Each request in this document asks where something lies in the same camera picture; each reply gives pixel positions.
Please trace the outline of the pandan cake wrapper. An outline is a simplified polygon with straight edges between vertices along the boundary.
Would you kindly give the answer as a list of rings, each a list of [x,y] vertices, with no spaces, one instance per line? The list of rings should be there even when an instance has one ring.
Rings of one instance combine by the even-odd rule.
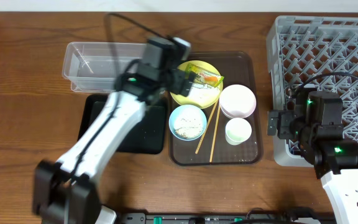
[[[210,72],[209,70],[197,66],[193,63],[189,63],[186,66],[185,72],[195,74],[195,83],[208,85],[214,88],[219,86],[220,83],[224,80],[223,76],[218,75],[217,73]]]

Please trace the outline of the blue bowl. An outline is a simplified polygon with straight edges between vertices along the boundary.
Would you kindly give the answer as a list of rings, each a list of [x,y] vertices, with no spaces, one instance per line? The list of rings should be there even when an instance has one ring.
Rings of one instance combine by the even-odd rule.
[[[195,139],[200,138],[202,136],[202,134],[204,133],[204,131],[205,131],[206,124],[207,124],[207,119],[206,119],[206,115],[204,114],[204,112],[201,109],[199,109],[198,107],[193,106],[193,105],[182,105],[182,106],[179,106],[179,107],[175,108],[171,112],[169,120],[168,120],[168,125],[169,125],[171,133],[176,138],[178,138],[180,140],[183,140],[183,141],[193,141],[193,140],[195,140],[195,139],[190,139],[190,140],[182,139],[182,138],[180,138],[179,136],[177,136],[175,134],[174,127],[173,127],[174,122],[182,114],[184,114],[185,116],[195,116],[197,114],[198,116],[202,117],[202,119],[203,119],[203,132]]]

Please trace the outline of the white green cup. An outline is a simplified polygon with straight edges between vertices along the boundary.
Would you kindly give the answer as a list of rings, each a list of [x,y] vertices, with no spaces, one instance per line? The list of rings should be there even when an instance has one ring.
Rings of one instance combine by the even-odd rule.
[[[233,146],[248,140],[252,134],[252,126],[243,118],[230,119],[225,127],[226,141]]]

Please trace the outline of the rice leftovers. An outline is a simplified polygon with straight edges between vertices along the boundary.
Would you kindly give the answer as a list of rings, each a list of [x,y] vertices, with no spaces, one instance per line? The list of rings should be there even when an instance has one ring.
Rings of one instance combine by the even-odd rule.
[[[198,116],[182,114],[174,122],[174,132],[182,139],[195,139],[203,132],[203,119]]]

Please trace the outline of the pink bowl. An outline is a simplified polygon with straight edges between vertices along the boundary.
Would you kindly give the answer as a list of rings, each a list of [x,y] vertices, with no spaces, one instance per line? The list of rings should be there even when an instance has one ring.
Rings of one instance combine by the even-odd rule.
[[[227,86],[219,97],[220,109],[228,118],[247,118],[256,109],[253,91],[244,85]]]

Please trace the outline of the white tissue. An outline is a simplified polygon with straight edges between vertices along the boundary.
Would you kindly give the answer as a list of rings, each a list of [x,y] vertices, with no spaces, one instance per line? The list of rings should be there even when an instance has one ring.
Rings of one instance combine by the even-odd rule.
[[[217,95],[219,95],[219,88],[192,87],[188,97],[195,103],[207,104],[210,103],[213,99],[215,99]]]

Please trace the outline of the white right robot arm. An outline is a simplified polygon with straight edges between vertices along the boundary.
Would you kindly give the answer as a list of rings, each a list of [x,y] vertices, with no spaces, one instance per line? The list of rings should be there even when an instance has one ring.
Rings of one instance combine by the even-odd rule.
[[[337,223],[358,223],[358,142],[343,137],[342,106],[336,93],[302,90],[293,110],[269,111],[267,133],[297,141],[329,197]]]

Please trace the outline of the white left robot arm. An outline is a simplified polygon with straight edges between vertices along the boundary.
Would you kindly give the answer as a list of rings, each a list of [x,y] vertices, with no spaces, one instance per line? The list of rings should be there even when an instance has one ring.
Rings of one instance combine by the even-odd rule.
[[[195,73],[177,68],[125,71],[92,125],[56,162],[35,168],[32,211],[42,223],[115,223],[117,213],[103,205],[97,184],[126,136],[156,102],[160,92],[188,96]]]

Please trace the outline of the grey dishwasher rack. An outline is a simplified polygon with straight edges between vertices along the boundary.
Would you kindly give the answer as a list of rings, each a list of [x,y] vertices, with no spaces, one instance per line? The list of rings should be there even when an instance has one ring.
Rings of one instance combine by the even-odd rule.
[[[358,142],[358,18],[278,16],[266,43],[273,108],[292,109],[292,91],[323,75],[312,84],[342,98],[343,136]]]

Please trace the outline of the left wooden chopstick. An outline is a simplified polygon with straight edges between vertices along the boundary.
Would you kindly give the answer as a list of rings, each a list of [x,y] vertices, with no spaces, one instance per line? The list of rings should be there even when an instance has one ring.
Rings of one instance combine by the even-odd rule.
[[[207,124],[206,124],[205,131],[204,131],[204,133],[202,134],[202,136],[201,136],[201,138],[200,138],[200,141],[199,141],[199,143],[198,143],[198,145],[197,145],[195,154],[198,154],[198,152],[199,152],[199,150],[200,150],[200,148],[201,148],[201,145],[202,145],[202,143],[203,143],[204,137],[205,137],[206,132],[207,132],[207,130],[208,130],[208,126],[209,126],[209,124],[210,124],[210,122],[211,122],[211,120],[212,120],[212,117],[213,117],[213,114],[214,114],[214,112],[215,112],[215,110],[216,110],[217,105],[218,105],[218,101],[216,101],[216,102],[214,103],[214,105],[213,105],[213,108],[212,108],[211,113],[210,113],[210,115],[209,115],[209,118],[208,118],[208,120],[207,120]]]

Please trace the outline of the wooden chopstick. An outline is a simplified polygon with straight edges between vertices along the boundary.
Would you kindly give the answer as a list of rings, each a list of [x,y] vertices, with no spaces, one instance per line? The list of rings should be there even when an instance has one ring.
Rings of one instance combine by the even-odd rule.
[[[211,145],[211,152],[210,152],[210,157],[209,157],[209,163],[212,163],[213,161],[213,156],[214,156],[214,148],[216,145],[216,136],[217,136],[217,131],[218,131],[218,126],[219,126],[219,117],[220,117],[220,103],[218,105],[218,110],[217,110],[217,114],[216,114],[216,122],[214,125],[214,133],[213,133],[213,141],[212,141],[212,145]]]
[[[207,120],[207,124],[206,124],[205,131],[204,131],[204,133],[202,134],[202,136],[201,136],[201,138],[200,138],[200,141],[199,141],[199,143],[198,143],[198,145],[197,145],[195,154],[198,154],[198,152],[199,152],[199,150],[200,150],[200,148],[201,148],[201,145],[202,145],[202,143],[203,143],[204,137],[205,137],[206,132],[207,132],[207,130],[208,130],[208,126],[209,126],[209,124],[210,124],[210,122],[211,122],[211,120],[212,120],[212,117],[213,117],[213,114],[214,114],[214,112],[215,112],[215,110],[216,110],[217,105],[218,105],[218,101],[216,101],[216,102],[214,103],[214,105],[213,105],[213,108],[212,108],[211,113],[210,113],[210,115],[209,115],[209,118],[208,118],[208,120]]]

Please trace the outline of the right wooden chopstick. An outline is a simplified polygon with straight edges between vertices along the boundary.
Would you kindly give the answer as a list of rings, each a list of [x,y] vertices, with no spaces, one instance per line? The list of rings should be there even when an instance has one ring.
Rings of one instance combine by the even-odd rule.
[[[218,105],[218,110],[217,110],[217,114],[216,114],[216,122],[214,125],[214,133],[213,133],[213,141],[212,141],[212,145],[211,145],[211,152],[210,152],[210,157],[209,157],[209,163],[212,163],[213,161],[213,156],[214,156],[214,148],[216,145],[216,136],[217,136],[217,131],[218,131],[218,126],[219,126],[219,117],[220,117],[220,103]]]

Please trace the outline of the brown serving tray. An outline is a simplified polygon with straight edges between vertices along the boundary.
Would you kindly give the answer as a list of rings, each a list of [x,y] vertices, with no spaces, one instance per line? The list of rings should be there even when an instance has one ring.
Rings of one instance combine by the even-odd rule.
[[[229,85],[244,85],[256,92],[252,60],[244,52],[196,52],[189,60],[201,60],[214,66],[223,75],[223,87]],[[213,106],[203,110],[208,120]],[[183,141],[172,133],[169,137],[169,153],[173,162],[180,166],[208,166],[228,164],[255,164],[263,154],[263,141],[260,133],[259,113],[255,110],[246,120],[252,126],[250,138],[243,143],[233,146],[225,138],[225,127],[229,118],[220,112],[219,126],[212,163],[209,163],[213,141],[214,125],[218,107],[204,137],[198,154],[195,154],[200,138],[193,141]]]

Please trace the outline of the black tray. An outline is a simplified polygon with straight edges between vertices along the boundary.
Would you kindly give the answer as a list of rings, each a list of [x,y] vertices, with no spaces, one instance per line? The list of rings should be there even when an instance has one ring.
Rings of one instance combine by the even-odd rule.
[[[87,97],[78,137],[87,131],[104,107],[108,96],[93,94]],[[141,122],[134,126],[121,145],[118,152],[159,154],[163,150],[168,100],[165,97],[149,106]]]

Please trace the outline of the clear plastic bin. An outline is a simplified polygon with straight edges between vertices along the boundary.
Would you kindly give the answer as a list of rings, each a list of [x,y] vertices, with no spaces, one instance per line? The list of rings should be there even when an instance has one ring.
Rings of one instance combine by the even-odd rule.
[[[67,45],[62,77],[71,81],[71,90],[83,93],[109,93],[114,80],[129,62],[142,57],[145,44],[71,42]]]

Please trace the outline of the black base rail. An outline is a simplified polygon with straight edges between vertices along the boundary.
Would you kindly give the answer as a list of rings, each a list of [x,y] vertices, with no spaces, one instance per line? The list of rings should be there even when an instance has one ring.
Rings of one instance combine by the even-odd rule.
[[[144,213],[123,213],[118,216],[117,224],[230,224],[244,220],[273,220],[299,223],[336,223],[331,218],[300,217],[288,218],[264,213],[247,215],[148,215]]]

